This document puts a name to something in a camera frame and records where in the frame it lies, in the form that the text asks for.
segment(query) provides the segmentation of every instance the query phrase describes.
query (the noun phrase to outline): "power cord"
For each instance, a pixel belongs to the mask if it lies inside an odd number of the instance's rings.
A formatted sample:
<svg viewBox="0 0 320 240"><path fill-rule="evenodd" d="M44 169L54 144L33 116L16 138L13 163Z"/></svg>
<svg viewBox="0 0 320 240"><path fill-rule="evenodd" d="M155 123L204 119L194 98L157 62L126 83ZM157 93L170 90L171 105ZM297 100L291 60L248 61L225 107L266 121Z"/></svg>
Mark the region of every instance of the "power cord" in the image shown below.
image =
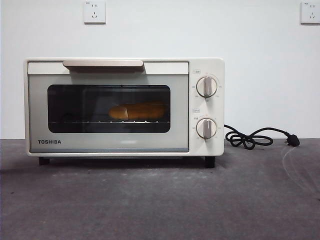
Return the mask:
<svg viewBox="0 0 320 240"><path fill-rule="evenodd" d="M239 132L238 130L236 130L235 128L233 128L232 126L229 126L229 125L224 125L224 127L232 130L225 135L225 139L228 142L230 142L233 147L239 147L241 144L243 144L243 147L245 149L252 150L255 148L256 145L269 146L269 145L273 144L274 140L271 137L263 136L263 135L256 135L257 133L260 133L265 130L271 130L271 131L283 133L287 137L286 143L288 143L288 145L290 145L290 146L296 147L296 146L300 145L300 141L296 135L290 134L286 131L283 131L283 130L280 130L277 128L273 128L273 127L264 127L264 128L258 129L257 131L254 131L250 135L245 135L242 132ZM267 142L260 142L260 141L256 141L255 139L265 139L268 141Z"/></svg>

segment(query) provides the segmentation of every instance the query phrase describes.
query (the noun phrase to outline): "white toaster oven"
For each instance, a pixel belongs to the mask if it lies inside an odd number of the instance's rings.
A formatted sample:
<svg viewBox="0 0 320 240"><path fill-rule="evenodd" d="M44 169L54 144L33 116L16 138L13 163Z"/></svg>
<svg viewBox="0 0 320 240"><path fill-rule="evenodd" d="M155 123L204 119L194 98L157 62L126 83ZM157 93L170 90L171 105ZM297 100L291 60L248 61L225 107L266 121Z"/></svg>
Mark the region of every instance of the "white toaster oven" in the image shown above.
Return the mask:
<svg viewBox="0 0 320 240"><path fill-rule="evenodd" d="M208 164L224 152L220 58L33 58L24 78L26 152L40 164L142 156Z"/></svg>

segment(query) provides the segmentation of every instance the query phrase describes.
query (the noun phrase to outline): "white knob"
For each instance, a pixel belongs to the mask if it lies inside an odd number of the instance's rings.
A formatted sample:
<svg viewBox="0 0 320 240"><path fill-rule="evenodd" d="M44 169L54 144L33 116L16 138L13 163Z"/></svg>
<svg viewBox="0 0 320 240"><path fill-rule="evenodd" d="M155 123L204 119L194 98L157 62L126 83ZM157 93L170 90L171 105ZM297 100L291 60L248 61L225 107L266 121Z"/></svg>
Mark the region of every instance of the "white knob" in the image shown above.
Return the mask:
<svg viewBox="0 0 320 240"><path fill-rule="evenodd" d="M196 90L205 98L209 98L217 91L217 82L212 76L205 76L199 79Z"/></svg>
<svg viewBox="0 0 320 240"><path fill-rule="evenodd" d="M196 132L203 139L212 138L217 131L216 123L210 118L203 118L196 125Z"/></svg>

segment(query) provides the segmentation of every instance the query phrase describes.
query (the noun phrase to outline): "temperature dial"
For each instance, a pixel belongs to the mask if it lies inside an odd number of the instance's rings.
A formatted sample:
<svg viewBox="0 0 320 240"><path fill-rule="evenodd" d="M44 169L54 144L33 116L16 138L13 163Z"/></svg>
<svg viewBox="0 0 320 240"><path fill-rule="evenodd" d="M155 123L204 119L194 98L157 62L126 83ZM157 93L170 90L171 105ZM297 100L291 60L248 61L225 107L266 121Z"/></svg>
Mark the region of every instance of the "temperature dial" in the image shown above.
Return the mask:
<svg viewBox="0 0 320 240"><path fill-rule="evenodd" d="M202 97L209 98L216 93L217 82L213 77L205 76L197 82L196 90Z"/></svg>
<svg viewBox="0 0 320 240"><path fill-rule="evenodd" d="M204 118L198 121L196 125L196 132L203 139L209 139L216 134L216 123L210 118Z"/></svg>

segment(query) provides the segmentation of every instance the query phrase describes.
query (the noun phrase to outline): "electrical outlet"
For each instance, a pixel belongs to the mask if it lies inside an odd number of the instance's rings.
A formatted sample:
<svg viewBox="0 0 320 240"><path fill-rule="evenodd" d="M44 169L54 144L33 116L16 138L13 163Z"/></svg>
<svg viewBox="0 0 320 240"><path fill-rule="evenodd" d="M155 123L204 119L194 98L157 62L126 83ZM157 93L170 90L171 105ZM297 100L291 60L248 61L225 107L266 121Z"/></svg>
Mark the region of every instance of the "electrical outlet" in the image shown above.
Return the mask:
<svg viewBox="0 0 320 240"><path fill-rule="evenodd" d="M301 24L320 24L320 2L301 3Z"/></svg>
<svg viewBox="0 0 320 240"><path fill-rule="evenodd" d="M86 1L83 6L85 24L106 23L106 3L104 1Z"/></svg>

